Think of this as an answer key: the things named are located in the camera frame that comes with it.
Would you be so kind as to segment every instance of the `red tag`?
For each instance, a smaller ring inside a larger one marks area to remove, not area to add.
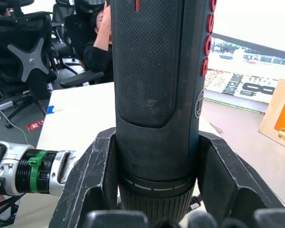
[[[35,123],[32,123],[30,124],[29,126],[27,126],[27,130],[30,132],[30,131],[33,131],[39,127],[41,127],[43,125],[43,122],[44,120],[40,120],[40,121],[37,121]]]

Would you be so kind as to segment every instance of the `blue tape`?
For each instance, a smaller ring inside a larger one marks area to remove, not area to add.
[[[47,108],[47,114],[53,114],[54,112],[53,112],[53,109],[54,109],[54,106],[49,106],[48,108]]]

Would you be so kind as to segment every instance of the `person's arm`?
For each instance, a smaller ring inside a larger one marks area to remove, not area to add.
[[[85,65],[92,71],[105,71],[108,66],[109,52],[93,44],[87,44],[84,50]]]
[[[109,50],[109,41],[111,35],[111,6],[104,6],[103,20],[101,22],[94,47],[104,51]]]

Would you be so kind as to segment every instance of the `green ring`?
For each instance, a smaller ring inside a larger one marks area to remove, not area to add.
[[[33,193],[39,193],[37,188],[38,171],[42,159],[46,154],[47,151],[40,151],[36,157],[30,158],[28,161],[29,162],[28,164],[31,166],[29,184],[30,184],[30,190]]]

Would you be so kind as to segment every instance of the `white table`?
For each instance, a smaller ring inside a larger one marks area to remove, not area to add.
[[[115,126],[113,83],[53,91],[49,102],[49,106],[52,105],[54,113],[46,115],[38,149],[82,152],[99,132]],[[202,117],[199,124],[200,130],[219,136]],[[27,194],[20,201],[12,227],[48,227],[58,200],[49,195]]]

